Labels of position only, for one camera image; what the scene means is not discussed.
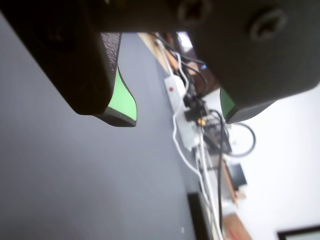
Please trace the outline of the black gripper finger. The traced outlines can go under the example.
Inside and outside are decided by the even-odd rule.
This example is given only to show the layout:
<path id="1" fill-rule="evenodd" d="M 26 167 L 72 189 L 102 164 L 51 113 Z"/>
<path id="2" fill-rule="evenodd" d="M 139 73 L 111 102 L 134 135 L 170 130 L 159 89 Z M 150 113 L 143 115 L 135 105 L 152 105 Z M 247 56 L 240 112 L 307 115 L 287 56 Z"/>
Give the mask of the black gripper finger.
<path id="1" fill-rule="evenodd" d="M 107 54 L 95 17 L 105 0 L 3 0 L 0 10 L 68 105 L 114 127 L 135 127 L 137 104 L 118 66 L 121 34 Z"/>
<path id="2" fill-rule="evenodd" d="M 177 17 L 221 85 L 229 124 L 319 84 L 317 0 L 181 0 Z"/>

